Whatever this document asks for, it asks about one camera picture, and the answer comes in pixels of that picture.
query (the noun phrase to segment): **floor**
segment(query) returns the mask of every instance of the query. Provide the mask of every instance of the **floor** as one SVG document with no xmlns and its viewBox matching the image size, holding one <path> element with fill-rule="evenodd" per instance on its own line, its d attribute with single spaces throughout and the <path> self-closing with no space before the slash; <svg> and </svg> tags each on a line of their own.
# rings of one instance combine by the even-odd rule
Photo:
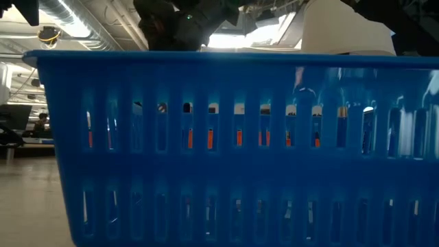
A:
<svg viewBox="0 0 439 247">
<path fill-rule="evenodd" d="M 55 158 L 0 160 L 0 246 L 74 247 Z"/>
</svg>

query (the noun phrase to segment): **computer monitor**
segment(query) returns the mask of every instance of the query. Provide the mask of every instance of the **computer monitor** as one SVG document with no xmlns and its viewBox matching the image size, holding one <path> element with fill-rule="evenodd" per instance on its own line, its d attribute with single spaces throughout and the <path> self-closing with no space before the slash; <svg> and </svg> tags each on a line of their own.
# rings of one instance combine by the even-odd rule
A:
<svg viewBox="0 0 439 247">
<path fill-rule="evenodd" d="M 26 130 L 32 106 L 8 105 L 0 106 L 0 124 L 11 130 Z"/>
</svg>

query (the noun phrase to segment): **basket slot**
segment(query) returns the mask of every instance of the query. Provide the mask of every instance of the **basket slot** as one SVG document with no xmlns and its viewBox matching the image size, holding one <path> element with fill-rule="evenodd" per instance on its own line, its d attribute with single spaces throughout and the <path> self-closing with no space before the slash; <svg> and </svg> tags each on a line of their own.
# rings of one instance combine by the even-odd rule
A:
<svg viewBox="0 0 439 247">
<path fill-rule="evenodd" d="M 180 238 L 189 241 L 193 232 L 193 197 L 190 193 L 182 194 L 180 206 Z"/>
<path fill-rule="evenodd" d="M 311 122 L 311 147 L 320 147 L 320 137 L 322 135 L 322 107 L 314 106 L 312 108 Z"/>
<path fill-rule="evenodd" d="M 334 202 L 332 204 L 331 212 L 331 236 L 330 240 L 334 244 L 338 244 L 341 241 L 342 236 L 342 212 L 343 204 L 342 202 Z"/>
<path fill-rule="evenodd" d="M 289 244 L 293 239 L 293 201 L 284 198 L 281 202 L 280 238 L 282 244 Z"/>
<path fill-rule="evenodd" d="M 355 231 L 355 240 L 358 244 L 365 244 L 367 239 L 369 215 L 369 200 L 366 198 L 359 199 L 357 203 L 357 227 Z"/>
<path fill-rule="evenodd" d="M 408 234 L 407 242 L 409 246 L 418 245 L 418 235 L 419 235 L 419 200 L 411 201 L 409 205 L 409 224 L 408 224 Z"/>
<path fill-rule="evenodd" d="M 363 109 L 363 143 L 362 153 L 363 155 L 369 155 L 372 150 L 372 138 L 374 137 L 374 117 L 375 112 L 372 107 L 365 107 Z"/>
<path fill-rule="evenodd" d="M 296 115 L 297 109 L 296 105 L 288 105 L 285 111 L 285 146 L 294 147 L 295 142 L 295 134 L 296 134 Z"/>
<path fill-rule="evenodd" d="M 83 214 L 82 226 L 84 228 L 84 235 L 90 237 L 95 232 L 95 214 L 93 211 L 93 191 L 85 189 L 82 192 Z"/>
<path fill-rule="evenodd" d="M 396 158 L 399 153 L 399 130 L 401 126 L 401 112 L 393 108 L 389 116 L 388 129 L 388 156 Z"/>
<path fill-rule="evenodd" d="M 107 236 L 109 239 L 119 237 L 120 231 L 120 212 L 119 212 L 119 192 L 115 189 L 108 189 L 106 192 L 106 208 L 107 208 Z"/>
<path fill-rule="evenodd" d="M 154 199 L 154 239 L 158 242 L 165 242 L 168 228 L 168 198 L 166 193 L 157 193 Z"/>
<path fill-rule="evenodd" d="M 143 104 L 134 100 L 131 106 L 131 142 L 130 149 L 133 153 L 143 150 Z"/>
<path fill-rule="evenodd" d="M 393 199 L 385 200 L 383 206 L 383 221 L 381 232 L 381 244 L 389 246 L 393 242 L 394 230 L 394 201 Z"/>
<path fill-rule="evenodd" d="M 207 150 L 210 152 L 217 151 L 218 147 L 218 121 L 219 121 L 219 111 L 220 106 L 218 103 L 209 104 L 209 113 L 207 115 Z"/>
<path fill-rule="evenodd" d="M 434 246 L 439 244 L 439 202 L 434 203 L 434 216 L 433 216 L 433 241 Z"/>
<path fill-rule="evenodd" d="M 266 244 L 268 238 L 268 221 L 270 201 L 268 191 L 259 189 L 254 199 L 253 240 L 256 244 Z"/>
<path fill-rule="evenodd" d="M 348 131 L 348 109 L 345 106 L 338 108 L 337 118 L 337 148 L 346 147 L 346 135 Z"/>
<path fill-rule="evenodd" d="M 217 202 L 218 197 L 210 193 L 206 199 L 206 215 L 205 215 L 205 238 L 206 241 L 216 241 L 217 239 Z"/>
<path fill-rule="evenodd" d="M 240 189 L 232 190 L 230 195 L 230 242 L 240 243 L 244 239 L 244 201 Z"/>
<path fill-rule="evenodd" d="M 88 148 L 92 148 L 93 147 L 93 129 L 91 126 L 92 121 L 91 121 L 90 111 L 86 111 L 85 115 L 86 115 L 85 118 L 86 118 L 86 122 L 87 122 L 87 129 L 86 129 L 87 135 L 86 135 L 86 138 L 83 138 L 83 139 L 86 140 L 85 146 Z"/>
<path fill-rule="evenodd" d="M 424 158 L 427 133 L 427 110 L 417 110 L 415 120 L 413 157 Z"/>
<path fill-rule="evenodd" d="M 155 128 L 156 131 L 156 150 L 159 152 L 164 152 L 167 149 L 167 139 L 168 139 L 168 105 L 165 102 L 158 103 L 157 105 L 157 123 Z"/>
<path fill-rule="evenodd" d="M 428 158 L 434 160 L 439 159 L 439 105 L 431 106 L 429 112 L 426 151 Z"/>
<path fill-rule="evenodd" d="M 182 149 L 191 150 L 193 148 L 193 104 L 192 102 L 183 103 L 182 114 Z"/>
<path fill-rule="evenodd" d="M 261 105 L 261 116 L 259 118 L 259 146 L 270 146 L 270 125 L 271 125 L 271 106 Z"/>
<path fill-rule="evenodd" d="M 412 158 L 416 121 L 415 112 L 406 111 L 402 108 L 400 116 L 398 156 Z"/>
<path fill-rule="evenodd" d="M 311 200 L 307 202 L 307 223 L 305 225 L 305 240 L 308 243 L 315 243 L 317 240 L 317 206 L 318 202 L 316 200 Z"/>
<path fill-rule="evenodd" d="M 245 105 L 242 103 L 235 104 L 233 115 L 233 144 L 241 148 L 244 144 L 244 119 Z"/>
<path fill-rule="evenodd" d="M 117 126 L 117 145 L 116 149 L 122 153 L 131 153 L 132 151 L 132 139 L 130 136 L 130 129 L 133 128 L 132 118 L 130 113 L 132 112 L 132 85 L 119 84 L 117 89 L 118 102 L 117 102 L 117 116 L 115 117 Z"/>
<path fill-rule="evenodd" d="M 108 96 L 106 100 L 106 141 L 107 141 L 107 150 L 115 152 L 119 149 L 119 132 L 118 132 L 118 124 L 120 124 L 119 120 L 119 111 L 121 111 L 121 100 L 119 99 L 119 94 L 116 92 L 115 87 L 111 86 L 108 90 Z"/>
<path fill-rule="evenodd" d="M 134 178 L 130 191 L 130 232 L 133 240 L 143 239 L 143 185 L 140 178 Z"/>
</svg>

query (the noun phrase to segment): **blue plastic basket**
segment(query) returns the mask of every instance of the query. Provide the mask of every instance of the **blue plastic basket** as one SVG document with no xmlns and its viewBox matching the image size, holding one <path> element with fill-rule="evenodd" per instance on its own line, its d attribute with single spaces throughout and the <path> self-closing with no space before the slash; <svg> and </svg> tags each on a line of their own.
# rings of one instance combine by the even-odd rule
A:
<svg viewBox="0 0 439 247">
<path fill-rule="evenodd" d="M 25 61 L 46 88 L 77 246 L 439 244 L 437 58 Z"/>
</svg>

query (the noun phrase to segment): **basket rim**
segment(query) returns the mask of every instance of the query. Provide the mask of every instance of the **basket rim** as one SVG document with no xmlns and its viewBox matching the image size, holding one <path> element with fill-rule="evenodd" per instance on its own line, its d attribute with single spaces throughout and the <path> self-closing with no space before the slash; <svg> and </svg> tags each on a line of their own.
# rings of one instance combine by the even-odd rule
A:
<svg viewBox="0 0 439 247">
<path fill-rule="evenodd" d="M 50 60 L 105 60 L 108 62 L 150 61 L 198 61 L 198 62 L 251 62 L 282 63 L 297 66 L 322 66 L 370 69 L 439 69 L 439 58 L 356 56 L 317 54 L 254 54 L 254 53 L 209 53 L 181 51 L 27 51 L 23 62 L 32 67 L 38 61 Z"/>
</svg>

